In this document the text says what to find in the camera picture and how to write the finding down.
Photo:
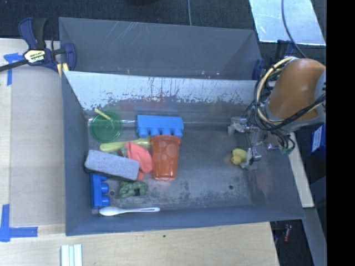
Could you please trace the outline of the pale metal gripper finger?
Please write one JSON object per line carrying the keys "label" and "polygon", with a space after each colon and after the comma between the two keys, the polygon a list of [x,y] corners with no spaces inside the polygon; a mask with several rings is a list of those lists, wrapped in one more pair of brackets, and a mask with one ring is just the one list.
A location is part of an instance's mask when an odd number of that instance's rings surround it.
{"label": "pale metal gripper finger", "polygon": [[248,131],[247,119],[244,117],[232,117],[231,124],[227,127],[228,135],[236,132],[245,133]]}
{"label": "pale metal gripper finger", "polygon": [[256,151],[255,148],[248,148],[245,159],[241,161],[239,166],[248,171],[256,170],[258,168],[258,162],[261,158],[262,156]]}

